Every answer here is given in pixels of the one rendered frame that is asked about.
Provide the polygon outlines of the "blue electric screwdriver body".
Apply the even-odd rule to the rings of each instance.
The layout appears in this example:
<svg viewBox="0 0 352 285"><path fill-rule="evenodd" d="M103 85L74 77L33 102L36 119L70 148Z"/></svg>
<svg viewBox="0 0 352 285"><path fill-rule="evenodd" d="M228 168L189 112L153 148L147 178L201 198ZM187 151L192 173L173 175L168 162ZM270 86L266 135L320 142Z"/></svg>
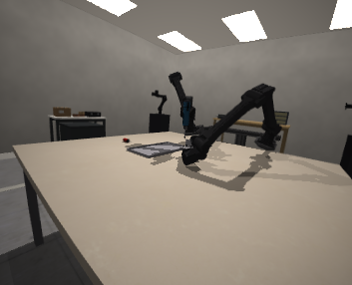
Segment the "blue electric screwdriver body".
<svg viewBox="0 0 352 285"><path fill-rule="evenodd" d="M187 126L188 126L189 105L190 105L190 101L189 100L183 101L182 125L183 125L183 128L184 128L184 135L185 135L185 130L187 129Z"/></svg>

